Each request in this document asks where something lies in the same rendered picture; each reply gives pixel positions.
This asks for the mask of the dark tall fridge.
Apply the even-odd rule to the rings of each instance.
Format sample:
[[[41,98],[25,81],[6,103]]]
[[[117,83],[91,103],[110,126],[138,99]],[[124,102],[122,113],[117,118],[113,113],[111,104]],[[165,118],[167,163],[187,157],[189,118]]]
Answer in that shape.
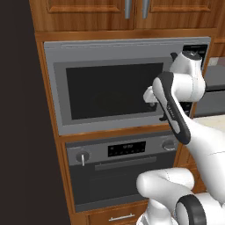
[[[70,225],[28,0],[0,0],[0,225]]]

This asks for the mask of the wooden drawer front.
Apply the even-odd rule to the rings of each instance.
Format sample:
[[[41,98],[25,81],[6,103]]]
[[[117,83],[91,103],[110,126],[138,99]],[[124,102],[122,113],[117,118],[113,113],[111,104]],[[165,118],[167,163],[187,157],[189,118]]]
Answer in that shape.
[[[99,210],[92,210],[87,215],[88,225],[135,225],[138,218],[144,213],[148,205],[146,200],[134,203],[118,205],[115,207],[105,207]],[[108,221],[111,217],[135,214],[135,217],[120,220]]]

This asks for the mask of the wooden cupboard door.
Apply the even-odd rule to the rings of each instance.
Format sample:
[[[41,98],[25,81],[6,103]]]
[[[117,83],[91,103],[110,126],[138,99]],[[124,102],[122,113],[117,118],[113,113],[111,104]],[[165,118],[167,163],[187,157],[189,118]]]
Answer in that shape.
[[[225,0],[149,0],[149,13],[142,18],[142,0],[137,0],[137,29],[215,28],[225,9]]]
[[[29,0],[37,32],[132,30],[134,0],[130,19],[125,19],[125,0]]]

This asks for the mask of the dark oven door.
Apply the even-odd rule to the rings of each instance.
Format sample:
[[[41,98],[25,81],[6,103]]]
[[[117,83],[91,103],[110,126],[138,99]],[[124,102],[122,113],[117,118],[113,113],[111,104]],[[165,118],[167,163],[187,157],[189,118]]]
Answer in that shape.
[[[69,166],[70,180],[77,212],[83,212],[101,207],[111,207],[138,200],[144,200],[136,188],[137,177],[145,171],[154,171],[171,168],[176,153],[174,151],[127,157],[120,160],[103,161],[96,163],[80,163]],[[95,165],[117,163],[156,156],[156,162],[140,165],[95,171]]]

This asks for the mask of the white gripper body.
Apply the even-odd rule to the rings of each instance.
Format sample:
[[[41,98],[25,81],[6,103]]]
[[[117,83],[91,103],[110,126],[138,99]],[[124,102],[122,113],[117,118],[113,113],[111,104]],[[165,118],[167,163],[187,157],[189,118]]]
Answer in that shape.
[[[144,92],[143,99],[150,106],[154,106],[155,104],[158,103],[158,101],[153,93],[153,88],[151,86],[149,86],[148,89]]]

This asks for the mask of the grey boxy appliance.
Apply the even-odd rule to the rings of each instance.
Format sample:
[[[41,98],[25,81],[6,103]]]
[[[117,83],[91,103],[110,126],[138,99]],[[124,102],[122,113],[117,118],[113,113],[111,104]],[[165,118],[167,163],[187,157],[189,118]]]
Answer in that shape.
[[[225,114],[225,66],[208,67],[204,79],[207,90],[196,105],[194,117]]]

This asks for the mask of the grey built-in oven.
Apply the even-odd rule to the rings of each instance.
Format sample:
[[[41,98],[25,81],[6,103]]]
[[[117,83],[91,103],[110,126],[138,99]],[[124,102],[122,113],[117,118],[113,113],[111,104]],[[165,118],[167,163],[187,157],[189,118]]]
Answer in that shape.
[[[79,163],[76,160],[76,154],[81,151],[87,151],[90,154],[86,163],[172,152],[162,148],[162,144],[166,140],[175,142],[176,149],[173,151],[177,153],[178,141],[171,131],[121,136],[89,142],[68,142],[66,150],[70,166]]]

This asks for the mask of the grey oven knob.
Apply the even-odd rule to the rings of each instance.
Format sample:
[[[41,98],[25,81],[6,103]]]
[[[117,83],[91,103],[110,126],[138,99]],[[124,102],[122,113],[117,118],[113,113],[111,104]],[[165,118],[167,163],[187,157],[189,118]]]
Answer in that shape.
[[[167,151],[173,151],[175,150],[175,142],[173,140],[166,140],[162,144],[162,148]]]
[[[81,151],[76,154],[76,160],[85,166],[85,163],[89,160],[90,154],[87,151]]]

